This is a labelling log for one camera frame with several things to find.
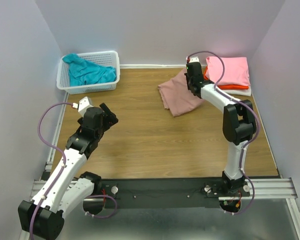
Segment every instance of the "white plastic basket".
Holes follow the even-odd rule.
[[[88,53],[79,53],[78,56],[90,62],[94,62],[96,64],[108,67],[112,66],[116,71],[116,80],[113,82],[107,83],[97,83],[91,85],[83,85],[83,86],[70,86],[69,79],[69,66],[64,61],[60,60],[58,73],[56,75],[56,86],[60,90],[65,90],[69,94],[83,94],[90,92],[101,92],[101,91],[109,91],[115,90],[117,87],[117,83],[120,80],[120,63],[119,56],[116,51],[99,51],[99,52],[88,52]]]

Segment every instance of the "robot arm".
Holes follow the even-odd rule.
[[[35,208],[42,201],[35,216],[33,233],[44,239],[56,239],[67,215],[87,196],[101,191],[101,177],[90,172],[82,174],[76,184],[66,190],[77,171],[97,148],[104,132],[118,122],[116,115],[104,103],[94,107],[88,97],[80,100],[79,104],[73,104],[73,107],[82,117],[78,120],[79,128],[67,141],[64,150],[66,163],[61,159],[42,189],[30,202],[22,201],[18,207],[21,227],[29,232]]]
[[[229,143],[227,164],[222,177],[227,182],[226,192],[238,189],[244,184],[244,177],[240,169],[244,170],[248,146],[245,148],[243,146],[246,145],[257,130],[255,118],[245,107],[238,104],[241,101],[240,99],[232,97],[220,89],[216,90],[214,82],[204,80],[202,66],[198,57],[191,58],[186,68],[187,73],[185,75],[188,89],[195,96],[212,103],[223,113],[222,130],[224,137]],[[249,100],[242,102],[253,108]]]

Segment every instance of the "teal towel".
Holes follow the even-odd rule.
[[[95,64],[75,53],[64,56],[62,60],[69,65],[70,87],[111,83],[117,78],[114,67]]]

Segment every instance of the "pink towel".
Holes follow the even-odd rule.
[[[225,71],[224,76],[218,83],[221,85],[250,86],[248,62],[246,57],[222,57]],[[206,76],[213,82],[218,81],[222,74],[222,64],[216,56],[206,58],[208,66]]]
[[[174,117],[192,111],[203,103],[188,90],[184,68],[175,77],[158,86],[165,109],[170,109]]]

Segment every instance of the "wooden floor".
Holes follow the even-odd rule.
[[[228,151],[228,142],[222,133],[222,113],[207,101],[175,118],[164,109],[157,86],[180,70],[122,69],[116,90],[69,96],[70,103],[78,103],[85,96],[90,97],[95,106],[105,102],[119,119],[119,123],[104,134],[77,176],[85,171],[102,178],[221,176]],[[58,140],[61,149],[78,128],[79,117],[76,110],[66,107]],[[57,152],[53,169],[60,158]],[[245,162],[249,176],[278,175],[263,130],[249,146]]]

